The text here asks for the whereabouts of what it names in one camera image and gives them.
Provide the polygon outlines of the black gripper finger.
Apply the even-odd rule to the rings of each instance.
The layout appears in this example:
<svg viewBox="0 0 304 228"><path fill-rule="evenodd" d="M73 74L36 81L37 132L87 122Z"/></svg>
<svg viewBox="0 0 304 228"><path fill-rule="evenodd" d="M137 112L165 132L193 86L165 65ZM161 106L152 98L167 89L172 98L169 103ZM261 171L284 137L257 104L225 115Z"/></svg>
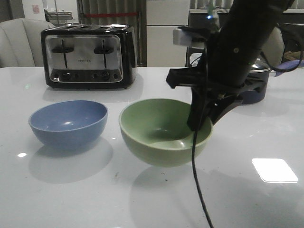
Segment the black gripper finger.
<svg viewBox="0 0 304 228"><path fill-rule="evenodd" d="M203 90L191 90L191 105L187 125L192 131L199 131L206 121L212 125L212 118L209 116L211 112L211 99L207 96L207 92Z"/></svg>
<svg viewBox="0 0 304 228"><path fill-rule="evenodd" d="M231 95L218 99L211 104L209 118L213 124L217 123L225 114L242 105L243 97L241 95Z"/></svg>

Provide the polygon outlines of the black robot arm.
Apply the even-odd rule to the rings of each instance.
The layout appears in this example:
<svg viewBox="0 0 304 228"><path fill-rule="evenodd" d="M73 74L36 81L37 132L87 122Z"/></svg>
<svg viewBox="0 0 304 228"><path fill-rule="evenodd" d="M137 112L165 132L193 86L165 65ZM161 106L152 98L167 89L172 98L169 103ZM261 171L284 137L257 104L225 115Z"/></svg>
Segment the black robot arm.
<svg viewBox="0 0 304 228"><path fill-rule="evenodd" d="M241 105L245 91L265 86L248 74L291 5L290 0L236 0L220 30L180 26L173 31L175 45L203 49L195 67L171 69L166 78L171 88L191 88L187 125L192 131L199 130L206 118L216 123Z"/></svg>

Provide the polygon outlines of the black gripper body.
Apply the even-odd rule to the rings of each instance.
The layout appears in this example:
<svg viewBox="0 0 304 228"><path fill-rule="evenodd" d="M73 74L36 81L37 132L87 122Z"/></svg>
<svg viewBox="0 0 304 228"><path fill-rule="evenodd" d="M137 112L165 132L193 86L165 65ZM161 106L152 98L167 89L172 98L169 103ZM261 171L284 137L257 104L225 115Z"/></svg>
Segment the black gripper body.
<svg viewBox="0 0 304 228"><path fill-rule="evenodd" d="M236 93L240 95L242 92L255 88L257 85L265 85L263 81L248 79L249 73L240 86L226 85L212 78L210 57L214 45L213 38L214 34L211 33L205 48L200 49L202 54L195 59L198 61L197 65L191 64L190 67L173 68L169 70L166 82L171 88L177 86L203 88L203 86L207 86L213 92L219 90L225 93Z"/></svg>

